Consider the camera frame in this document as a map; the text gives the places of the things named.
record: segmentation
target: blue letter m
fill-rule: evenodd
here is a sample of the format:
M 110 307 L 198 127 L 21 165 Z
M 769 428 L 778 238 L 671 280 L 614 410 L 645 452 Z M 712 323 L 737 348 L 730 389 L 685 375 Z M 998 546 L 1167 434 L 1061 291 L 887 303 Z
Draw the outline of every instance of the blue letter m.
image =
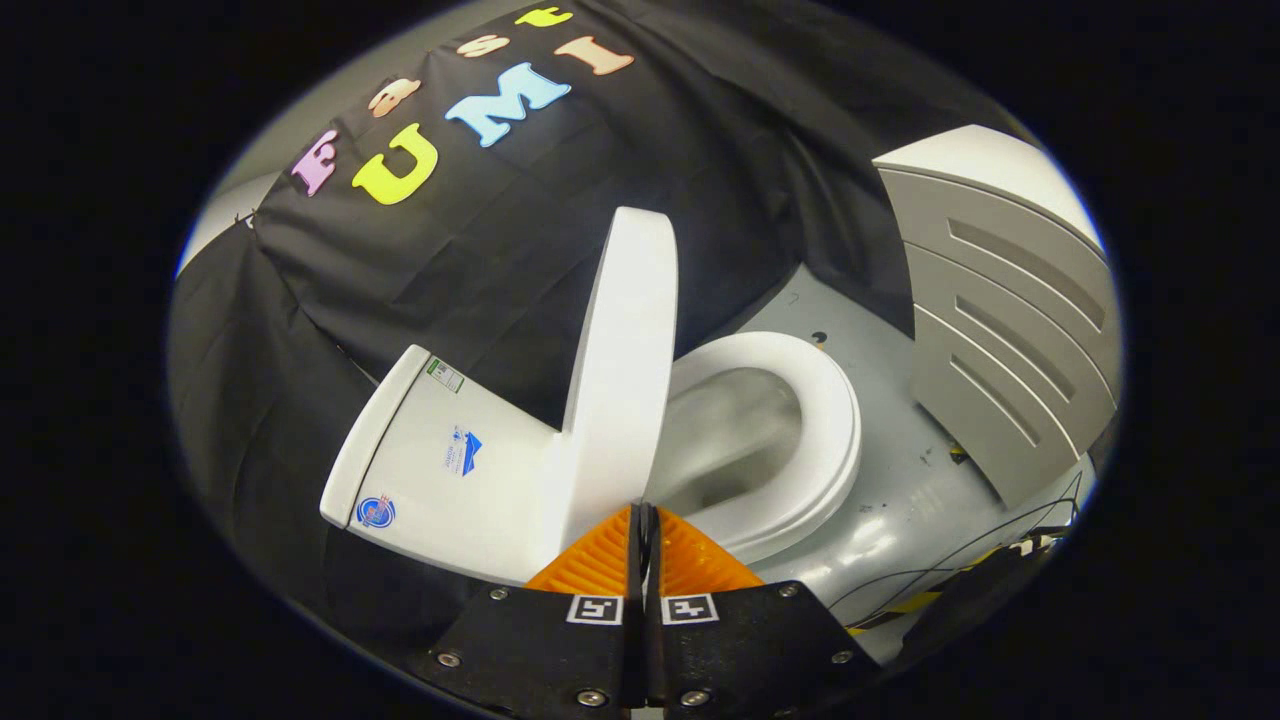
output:
M 447 120 L 462 120 L 480 133 L 480 147 L 489 147 L 511 132 L 511 124 L 494 122 L 493 118 L 508 120 L 525 119 L 525 105 L 529 101 L 534 110 L 541 110 L 571 90 L 567 85 L 554 83 L 535 73 L 529 63 L 521 63 L 498 76 L 498 95 L 468 95 L 449 108 L 444 114 Z

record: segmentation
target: black cloth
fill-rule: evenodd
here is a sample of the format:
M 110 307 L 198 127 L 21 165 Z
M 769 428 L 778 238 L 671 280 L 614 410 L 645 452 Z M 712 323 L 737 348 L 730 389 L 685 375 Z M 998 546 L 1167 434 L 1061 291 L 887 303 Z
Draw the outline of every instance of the black cloth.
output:
M 676 356 L 735 331 L 804 261 L 911 334 L 905 255 L 870 159 L 969 123 L 1033 141 L 995 102 L 869 28 L 797 3 L 563 0 L 571 20 L 477 27 L 388 68 L 298 147 L 338 131 L 315 196 L 283 168 L 182 272 L 169 391 L 193 492 L 250 566 L 323 621 L 388 653 L 429 642 L 474 580 L 328 525 L 320 492 L 381 377 L 411 345 L 559 425 L 614 209 L 666 213 L 680 260 Z M 509 37 L 479 58 L 457 49 Z M 553 51 L 582 36 L 635 61 L 594 76 Z M 529 61 L 572 91 L 492 147 L 445 111 Z M 383 118 L 369 100 L 421 87 Z M 352 187 L 410 123 L 439 151 L 407 200 Z

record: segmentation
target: yellow and black tape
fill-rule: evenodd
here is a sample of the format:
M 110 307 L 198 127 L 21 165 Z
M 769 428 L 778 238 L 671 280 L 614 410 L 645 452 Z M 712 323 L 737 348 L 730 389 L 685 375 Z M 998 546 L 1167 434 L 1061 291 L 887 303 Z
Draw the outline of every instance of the yellow and black tape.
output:
M 870 618 L 867 618 L 865 620 L 863 620 L 863 621 L 860 621 L 860 623 L 858 623 L 855 625 L 845 625 L 845 629 L 849 630 L 850 635 L 858 635 L 858 634 L 865 633 L 867 630 L 870 630 L 872 628 L 876 628 L 878 625 L 883 625 L 884 623 L 888 623 L 891 620 L 897 620 L 899 618 L 901 618 L 904 615 L 910 615 L 911 612 L 915 612 L 916 610 L 920 610 L 922 607 L 927 607 L 929 603 L 932 603 L 934 600 L 937 600 L 938 596 L 942 594 L 942 591 L 947 589 L 947 585 L 950 585 L 951 583 L 954 583 L 956 580 L 956 578 L 960 577 L 960 573 L 965 573 L 965 571 L 973 570 L 979 564 L 982 564 L 982 561 L 984 561 L 988 557 L 991 557 L 992 553 L 995 553 L 997 550 L 1005 550 L 1005 548 L 1018 550 L 1020 555 L 1027 556 L 1028 553 L 1030 553 L 1034 550 L 1043 548 L 1043 547 L 1053 544 L 1053 542 L 1057 538 L 1062 537 L 1064 534 L 1065 534 L 1065 532 L 1057 532 L 1057 533 L 1050 533 L 1050 534 L 1038 534 L 1038 536 L 1034 536 L 1034 537 L 1028 537 L 1028 538 L 1021 539 L 1019 542 L 1015 542 L 1012 544 L 996 546 L 996 547 L 988 550 L 987 552 L 982 553 L 980 557 L 978 557 L 977 560 L 974 560 L 969 565 L 965 565 L 964 568 L 961 568 L 960 571 L 956 573 L 955 575 L 951 575 L 950 578 L 942 580 L 941 583 L 933 585 L 932 588 L 929 588 L 929 589 L 927 589 L 927 591 L 924 591 L 924 592 L 922 592 L 922 593 L 911 597 L 910 600 L 908 600 L 905 602 L 895 605 L 893 607 L 890 607 L 888 610 L 882 610 L 879 612 L 876 612 Z
M 996 546 L 996 547 L 988 550 L 987 552 L 984 552 L 982 555 L 982 557 L 979 557 L 979 559 L 974 560 L 973 562 L 970 562 L 969 565 L 961 568 L 960 573 L 965 573 L 968 570 L 972 570 L 979 562 L 982 562 L 983 560 L 991 557 L 991 555 L 993 552 L 996 552 L 997 550 L 1001 550 L 1002 547 L 1004 546 Z M 937 600 L 938 596 L 942 594 L 942 591 L 947 589 L 947 585 L 950 585 L 956 578 L 960 577 L 960 573 L 956 573 L 955 575 L 951 575 L 950 578 L 942 580 L 941 583 L 937 583 L 936 585 L 933 585 L 929 589 L 927 589 L 927 591 L 924 591 L 924 592 L 922 592 L 922 593 L 911 597 L 910 600 L 908 600 L 905 602 L 900 602 L 900 603 L 895 605 L 893 607 L 890 607 L 888 610 L 882 610 L 879 612 L 876 612 L 874 615 L 872 615 L 870 618 L 867 618 L 865 620 L 863 620 L 861 623 L 858 623 L 856 625 L 846 625 L 845 629 L 849 630 L 850 635 L 859 635 L 861 633 L 865 633 L 867 630 L 870 630 L 872 628 L 876 628 L 878 625 L 883 625 L 884 623 L 888 623 L 891 620 L 897 620 L 899 618 L 901 618 L 904 615 L 910 615 L 911 612 L 915 612 L 916 610 L 920 610 L 922 607 L 925 607 L 929 603 L 932 603 L 934 600 Z

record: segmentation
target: orange gripper pad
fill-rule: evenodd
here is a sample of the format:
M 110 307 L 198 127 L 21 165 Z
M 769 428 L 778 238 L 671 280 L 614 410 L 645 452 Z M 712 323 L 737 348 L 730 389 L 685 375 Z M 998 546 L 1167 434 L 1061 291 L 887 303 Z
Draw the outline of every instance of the orange gripper pad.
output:
M 543 568 L 527 589 L 570 594 L 627 594 L 631 506 L 591 528 Z
M 658 592 L 663 597 L 755 588 L 764 582 L 739 562 L 716 541 L 659 507 L 662 520 L 662 577 Z

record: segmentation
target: sticker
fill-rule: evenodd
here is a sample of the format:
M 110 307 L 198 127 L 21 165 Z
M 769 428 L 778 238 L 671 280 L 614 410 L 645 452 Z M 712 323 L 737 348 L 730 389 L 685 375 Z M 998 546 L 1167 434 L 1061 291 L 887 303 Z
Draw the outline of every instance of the sticker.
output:
M 529 63 L 520 63 L 498 76 L 498 95 L 468 95 L 449 108 L 444 119 L 462 120 L 480 136 L 480 147 L 489 147 L 511 132 L 511 123 L 494 118 L 522 120 L 527 117 L 525 101 L 541 110 L 570 90 L 572 86 L 552 82 L 535 73 Z
M 458 392 L 458 388 L 461 388 L 462 383 L 466 382 L 466 378 L 463 378 L 457 370 L 449 368 L 444 363 L 440 363 L 439 357 L 431 357 L 431 363 L 426 366 L 426 374 L 431 375 L 439 380 L 440 384 L 453 392 Z
M 466 477 L 467 473 L 476 469 L 476 454 L 480 452 L 483 445 L 466 428 L 453 425 L 449 447 L 444 451 L 444 466 L 454 475 Z
M 387 169 L 383 160 L 387 155 L 379 152 L 369 159 L 356 177 L 351 178 L 351 187 L 362 187 L 365 192 L 383 205 L 394 205 L 404 200 L 417 190 L 426 178 L 431 177 L 435 164 L 440 160 L 440 154 L 417 132 L 417 123 L 410 123 L 404 129 L 396 133 L 388 147 L 392 150 L 403 147 L 417 163 L 404 177 L 397 177 Z
M 311 197 L 320 190 L 324 181 L 329 179 L 333 174 L 333 159 L 338 155 L 338 151 L 333 147 L 333 140 L 338 137 L 338 131 L 332 129 L 320 136 L 320 140 L 307 150 L 307 154 L 298 160 L 297 165 L 293 165 L 293 170 L 289 174 L 298 176 L 302 182 L 307 183 L 307 197 Z
M 401 78 L 387 87 L 381 88 L 372 100 L 369 101 L 369 109 L 374 111 L 375 118 L 381 118 L 387 113 L 390 113 L 399 105 L 399 101 L 413 95 L 419 87 L 422 86 L 420 79 L 406 79 Z
M 579 625 L 621 625 L 622 596 L 575 594 L 564 621 Z
M 590 35 L 561 45 L 553 54 L 577 58 L 588 65 L 591 65 L 591 72 L 598 76 L 607 76 L 612 72 L 621 70 L 636 60 L 632 55 L 618 55 L 612 50 L 600 47 L 595 44 L 595 38 Z
M 506 47 L 511 42 L 509 37 L 498 37 L 497 35 L 481 35 L 480 37 L 472 40 L 458 47 L 458 55 L 463 58 L 479 58 L 481 55 L 488 55 L 494 50 Z
M 552 5 L 550 8 L 539 8 L 536 10 L 529 10 L 524 15 L 520 15 L 520 19 L 516 20 L 513 24 L 518 26 L 522 23 L 529 23 L 534 27 L 552 27 L 552 26 L 558 26 L 562 22 L 573 17 L 573 13 L 561 13 L 557 15 L 556 14 L 557 10 L 559 10 L 559 8 L 554 5 Z
M 663 625 L 689 625 L 691 623 L 716 623 L 716 601 L 710 593 L 675 594 L 662 598 Z
M 366 497 L 356 506 L 356 519 L 366 528 L 385 528 L 396 519 L 396 503 L 385 495 Z

